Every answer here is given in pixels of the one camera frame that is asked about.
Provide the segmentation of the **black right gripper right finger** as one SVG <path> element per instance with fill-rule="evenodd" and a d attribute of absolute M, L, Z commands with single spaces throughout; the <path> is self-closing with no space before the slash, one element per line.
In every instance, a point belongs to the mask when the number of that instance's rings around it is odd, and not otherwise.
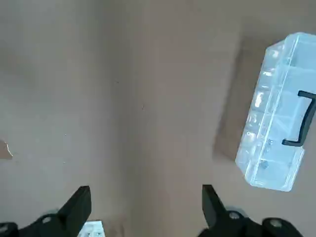
<path fill-rule="evenodd" d="M 301 237 L 288 221 L 265 218 L 258 224 L 236 210 L 227 210 L 212 185 L 202 186 L 202 210 L 208 227 L 200 237 Z"/>

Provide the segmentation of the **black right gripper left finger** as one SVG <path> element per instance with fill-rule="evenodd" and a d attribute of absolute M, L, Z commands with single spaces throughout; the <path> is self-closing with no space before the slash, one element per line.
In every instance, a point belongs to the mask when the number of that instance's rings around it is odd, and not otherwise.
<path fill-rule="evenodd" d="M 91 190 L 81 186 L 56 212 L 39 217 L 30 225 L 19 228 L 14 222 L 0 224 L 2 237 L 76 237 L 92 210 Z"/>

